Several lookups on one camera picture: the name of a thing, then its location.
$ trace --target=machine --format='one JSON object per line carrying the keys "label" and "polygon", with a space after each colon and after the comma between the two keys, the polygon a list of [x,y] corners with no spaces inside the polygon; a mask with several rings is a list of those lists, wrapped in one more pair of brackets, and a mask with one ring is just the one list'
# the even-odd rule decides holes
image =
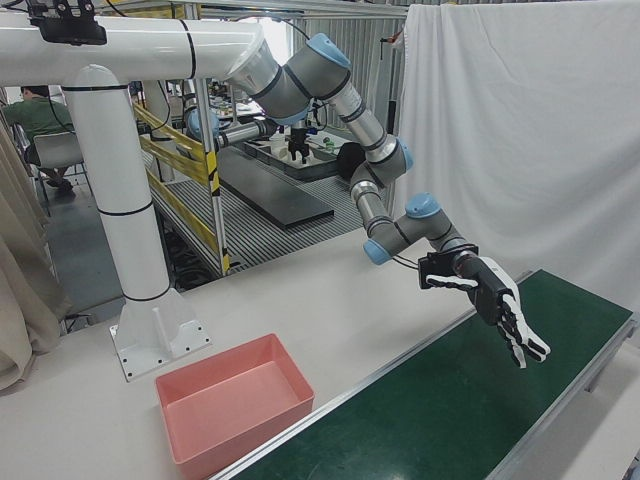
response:
{"label": "machine", "polygon": [[[50,9],[58,14],[60,5],[68,6],[67,0],[53,1]],[[478,247],[457,231],[432,195],[414,196],[397,220],[386,211],[380,192],[411,168],[411,153],[367,108],[350,81],[351,62],[326,35],[308,40],[280,66],[258,25],[94,18],[87,5],[90,1],[82,0],[78,8],[90,13],[63,15],[65,21],[51,29],[42,7],[30,7],[31,20],[0,14],[0,84],[60,84],[67,94],[127,299],[114,340],[125,375],[209,341],[169,285],[142,161],[131,165],[140,147],[126,85],[213,76],[243,89],[281,125],[304,119],[312,99],[333,107],[366,151],[350,191],[369,237],[364,244],[369,258],[380,265],[426,238],[435,252],[419,261],[421,287],[466,292],[482,318],[497,327],[520,368],[526,367],[525,354],[545,360],[550,348],[527,325],[515,282],[492,259],[478,255]],[[30,26],[34,20],[38,29]],[[136,372],[134,357],[140,365]]]}

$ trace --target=person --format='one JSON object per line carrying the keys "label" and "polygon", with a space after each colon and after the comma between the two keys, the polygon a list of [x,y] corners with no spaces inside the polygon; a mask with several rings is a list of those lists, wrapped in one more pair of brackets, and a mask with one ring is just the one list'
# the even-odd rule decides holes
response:
{"label": "person", "polygon": [[[9,125],[20,124],[31,143],[26,151],[27,162],[40,167],[40,158],[33,138],[36,135],[63,133],[73,131],[71,115],[67,107],[49,98],[47,85],[20,87],[22,102],[12,103],[2,108],[2,113]],[[39,168],[49,177],[47,183],[61,191],[73,188],[71,182],[64,178],[67,168]]]}

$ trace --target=blue joint cap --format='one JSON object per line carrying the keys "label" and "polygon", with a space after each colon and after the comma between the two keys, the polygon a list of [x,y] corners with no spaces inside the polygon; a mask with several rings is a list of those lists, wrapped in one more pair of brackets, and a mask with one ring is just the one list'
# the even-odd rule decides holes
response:
{"label": "blue joint cap", "polygon": [[413,155],[411,155],[411,150],[409,150],[406,143],[399,138],[397,140],[400,144],[400,148],[402,148],[402,153],[404,154],[405,172],[408,172],[411,170],[411,167],[413,167]]}
{"label": "blue joint cap", "polygon": [[375,240],[367,240],[362,247],[369,259],[376,265],[382,265],[384,262],[391,260],[389,252]]}
{"label": "blue joint cap", "polygon": [[[211,112],[211,116],[209,118],[213,135],[218,136],[218,133],[220,131],[220,120],[214,112]],[[187,132],[189,132],[191,136],[195,137],[199,141],[202,141],[202,131],[200,130],[200,117],[198,116],[198,109],[191,110],[191,113],[189,113],[189,116],[187,117]]]}
{"label": "blue joint cap", "polygon": [[269,118],[271,118],[271,120],[276,122],[278,125],[293,125],[297,121],[306,118],[308,111],[309,111],[309,107],[305,107],[304,110],[302,110],[299,113],[296,113],[295,115],[291,115],[290,117],[286,117],[286,118],[269,117]]}
{"label": "blue joint cap", "polygon": [[430,193],[418,193],[411,197],[404,210],[409,218],[427,218],[438,213],[442,207]]}
{"label": "blue joint cap", "polygon": [[327,60],[343,68],[351,68],[349,59],[324,33],[318,33],[311,37],[307,40],[307,45],[311,50],[322,55]]}

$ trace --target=pink plastic bin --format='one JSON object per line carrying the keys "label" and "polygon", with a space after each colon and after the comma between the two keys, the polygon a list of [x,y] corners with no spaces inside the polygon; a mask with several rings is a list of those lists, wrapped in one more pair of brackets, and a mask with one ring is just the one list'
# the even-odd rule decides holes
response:
{"label": "pink plastic bin", "polygon": [[190,480],[300,420],[314,397],[274,334],[161,375],[156,388],[173,461]]}

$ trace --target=green conveyor belt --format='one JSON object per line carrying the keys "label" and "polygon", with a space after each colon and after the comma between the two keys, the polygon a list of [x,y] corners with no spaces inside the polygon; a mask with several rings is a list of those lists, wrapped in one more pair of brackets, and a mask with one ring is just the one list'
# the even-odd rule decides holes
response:
{"label": "green conveyor belt", "polygon": [[631,316],[543,271],[520,292],[545,363],[516,368],[474,315],[234,478],[484,478]]}

